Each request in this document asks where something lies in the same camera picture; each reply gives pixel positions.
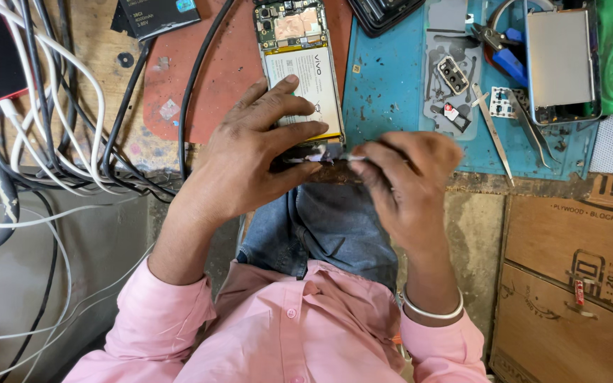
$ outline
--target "jeans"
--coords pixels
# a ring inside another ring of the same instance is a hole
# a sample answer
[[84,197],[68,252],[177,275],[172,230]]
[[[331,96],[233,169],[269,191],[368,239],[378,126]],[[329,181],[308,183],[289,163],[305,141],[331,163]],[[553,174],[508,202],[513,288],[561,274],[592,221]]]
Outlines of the jeans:
[[236,259],[298,279],[321,260],[395,293],[389,241],[364,187],[307,183],[257,209]]

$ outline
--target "pink shirt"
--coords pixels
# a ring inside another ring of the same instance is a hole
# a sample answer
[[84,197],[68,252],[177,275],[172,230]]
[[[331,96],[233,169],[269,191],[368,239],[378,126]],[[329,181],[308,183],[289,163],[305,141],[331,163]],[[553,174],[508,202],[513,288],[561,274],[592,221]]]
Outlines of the pink shirt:
[[234,261],[212,303],[207,276],[169,285],[143,262],[119,295],[105,351],[84,356],[65,382],[404,383],[390,340],[399,327],[416,382],[488,381],[484,338],[467,315],[421,326],[384,285],[317,260],[308,268],[298,281]]

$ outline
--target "plywood box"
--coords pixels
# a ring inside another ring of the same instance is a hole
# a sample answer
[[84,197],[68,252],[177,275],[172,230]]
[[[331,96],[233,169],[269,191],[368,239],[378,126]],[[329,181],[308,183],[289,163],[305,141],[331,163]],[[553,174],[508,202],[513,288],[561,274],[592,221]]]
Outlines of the plywood box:
[[505,258],[613,305],[613,174],[601,175],[587,201],[513,197]]
[[490,366],[508,383],[613,383],[613,312],[504,265]]

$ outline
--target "blue mat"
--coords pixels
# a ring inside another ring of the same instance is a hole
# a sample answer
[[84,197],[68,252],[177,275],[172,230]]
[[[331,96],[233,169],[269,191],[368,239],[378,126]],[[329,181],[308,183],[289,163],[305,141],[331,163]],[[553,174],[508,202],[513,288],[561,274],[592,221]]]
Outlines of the blue mat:
[[[422,114],[426,13],[432,2],[436,0],[428,0],[419,10],[375,39],[368,38],[354,18],[342,110],[348,149],[375,140],[384,132],[434,130],[434,120]],[[482,14],[482,0],[469,0],[467,12],[474,14],[475,22],[485,24],[486,17],[498,5],[493,1],[489,3]],[[508,27],[524,30],[523,1],[515,2],[501,17],[498,30]],[[353,65],[360,65],[360,73],[353,73]],[[519,87],[512,78],[484,61],[479,83],[483,92],[490,92],[491,87]],[[456,141],[464,151],[458,170],[505,174],[479,106],[473,112],[476,121],[468,129],[476,129],[477,134],[471,140]],[[550,147],[558,148],[552,149],[553,155],[562,161],[552,161],[546,154],[546,163],[552,167],[549,170],[537,161],[517,120],[493,119],[514,176],[568,180],[570,174],[576,172],[586,178],[598,122],[544,128],[543,134]]]

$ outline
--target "shirt cuff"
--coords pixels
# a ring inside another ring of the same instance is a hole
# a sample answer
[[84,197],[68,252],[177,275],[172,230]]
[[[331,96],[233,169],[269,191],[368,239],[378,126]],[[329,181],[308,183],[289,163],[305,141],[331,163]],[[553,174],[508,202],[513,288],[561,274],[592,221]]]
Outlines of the shirt cuff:
[[469,364],[481,359],[484,336],[467,312],[454,324],[428,327],[415,323],[401,309],[401,339],[414,359],[422,362],[430,357],[446,358]]

